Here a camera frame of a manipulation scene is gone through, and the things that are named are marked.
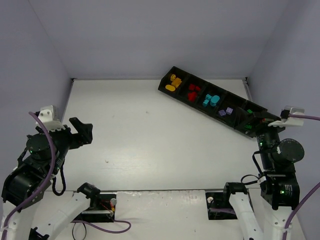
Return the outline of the lilac square brick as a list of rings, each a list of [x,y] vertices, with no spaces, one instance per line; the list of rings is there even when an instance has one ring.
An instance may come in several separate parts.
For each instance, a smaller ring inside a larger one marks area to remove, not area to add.
[[[225,110],[226,114],[227,115],[231,115],[233,113],[233,109],[228,107],[226,110]]]

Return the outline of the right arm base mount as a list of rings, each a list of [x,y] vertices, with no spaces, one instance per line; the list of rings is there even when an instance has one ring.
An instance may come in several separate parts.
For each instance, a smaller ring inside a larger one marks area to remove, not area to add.
[[[207,216],[210,221],[237,220],[230,203],[225,200],[222,191],[206,191]]]

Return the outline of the red two-stud brick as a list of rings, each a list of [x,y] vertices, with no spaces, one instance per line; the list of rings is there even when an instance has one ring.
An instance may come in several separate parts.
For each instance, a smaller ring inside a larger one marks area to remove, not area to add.
[[[197,98],[197,95],[198,95],[198,94],[197,94],[195,91],[189,92],[189,93],[187,94],[187,98],[188,98],[188,100],[189,100],[191,103],[194,103],[195,100],[196,100],[196,98]]]

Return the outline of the yellow oval butterfly brick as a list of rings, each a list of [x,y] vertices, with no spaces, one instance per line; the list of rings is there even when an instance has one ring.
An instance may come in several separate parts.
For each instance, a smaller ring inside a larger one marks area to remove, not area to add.
[[[174,92],[176,90],[176,88],[173,85],[169,85],[169,84],[165,86],[165,89],[170,92]]]

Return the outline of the teal two-stud brick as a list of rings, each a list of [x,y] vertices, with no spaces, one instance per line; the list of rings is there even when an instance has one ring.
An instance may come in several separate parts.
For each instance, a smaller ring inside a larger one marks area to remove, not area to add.
[[[205,99],[206,100],[210,100],[212,98],[212,96],[210,95],[210,94],[207,94],[206,96],[205,96]]]

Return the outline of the teal small brick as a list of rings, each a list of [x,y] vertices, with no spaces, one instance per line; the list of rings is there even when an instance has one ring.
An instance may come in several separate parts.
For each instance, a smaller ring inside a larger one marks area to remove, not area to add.
[[[207,107],[208,104],[209,104],[209,100],[205,99],[205,100],[203,101],[203,103],[202,103],[202,106],[203,106],[203,107]]]

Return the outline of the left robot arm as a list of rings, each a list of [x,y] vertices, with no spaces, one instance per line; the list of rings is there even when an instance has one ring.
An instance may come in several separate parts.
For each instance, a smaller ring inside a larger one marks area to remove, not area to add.
[[[18,166],[5,179],[2,189],[3,217],[1,238],[3,240],[54,240],[81,212],[96,207],[101,191],[89,183],[82,184],[70,200],[43,226],[32,227],[39,202],[45,190],[55,184],[69,150],[92,143],[93,125],[82,123],[72,117],[69,122],[77,130],[72,133],[60,121],[49,120],[47,124],[34,113],[37,134],[28,135],[24,152],[18,158]]]

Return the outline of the lilac small brick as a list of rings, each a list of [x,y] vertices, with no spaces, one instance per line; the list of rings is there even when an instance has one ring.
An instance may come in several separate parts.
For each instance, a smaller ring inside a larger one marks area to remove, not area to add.
[[[226,112],[224,110],[220,110],[218,113],[219,113],[220,116],[225,116],[226,115]]]

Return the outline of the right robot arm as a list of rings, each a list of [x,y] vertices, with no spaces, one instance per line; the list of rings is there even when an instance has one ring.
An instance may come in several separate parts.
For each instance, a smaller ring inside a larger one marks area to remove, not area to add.
[[[245,240],[281,240],[290,238],[290,215],[298,208],[300,187],[294,164],[305,156],[303,146],[292,138],[281,140],[286,127],[301,127],[305,111],[286,106],[280,116],[265,110],[248,112],[236,109],[234,129],[256,138],[262,164],[253,162],[258,170],[257,184],[264,207],[264,227],[260,228],[244,183],[227,182],[224,200],[233,208]]]

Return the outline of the teal oval flower brick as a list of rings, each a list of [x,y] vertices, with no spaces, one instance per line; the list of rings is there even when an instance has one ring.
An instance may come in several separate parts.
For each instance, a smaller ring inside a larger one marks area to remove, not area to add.
[[[220,97],[218,95],[213,95],[212,98],[210,99],[210,105],[212,107],[215,107],[219,102],[219,100],[220,100]]]

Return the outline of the yellow small brick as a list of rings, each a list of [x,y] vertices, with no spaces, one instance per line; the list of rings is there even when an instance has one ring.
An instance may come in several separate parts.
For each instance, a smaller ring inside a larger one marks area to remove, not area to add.
[[[172,75],[170,76],[170,81],[173,82],[176,78],[177,78],[176,75],[175,75],[175,74],[172,74]]]

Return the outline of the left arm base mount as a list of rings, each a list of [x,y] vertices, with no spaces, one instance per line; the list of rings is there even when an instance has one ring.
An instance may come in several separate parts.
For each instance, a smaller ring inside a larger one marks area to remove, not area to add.
[[[81,212],[75,220],[89,223],[112,223],[115,220],[116,204],[116,193],[103,192],[100,194],[100,202]]]

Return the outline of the yellow printed brick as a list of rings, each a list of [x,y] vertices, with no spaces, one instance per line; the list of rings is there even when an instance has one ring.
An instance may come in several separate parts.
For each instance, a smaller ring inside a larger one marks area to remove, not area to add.
[[[175,88],[178,88],[181,83],[182,83],[182,80],[177,77],[171,82],[171,85],[174,86]]]

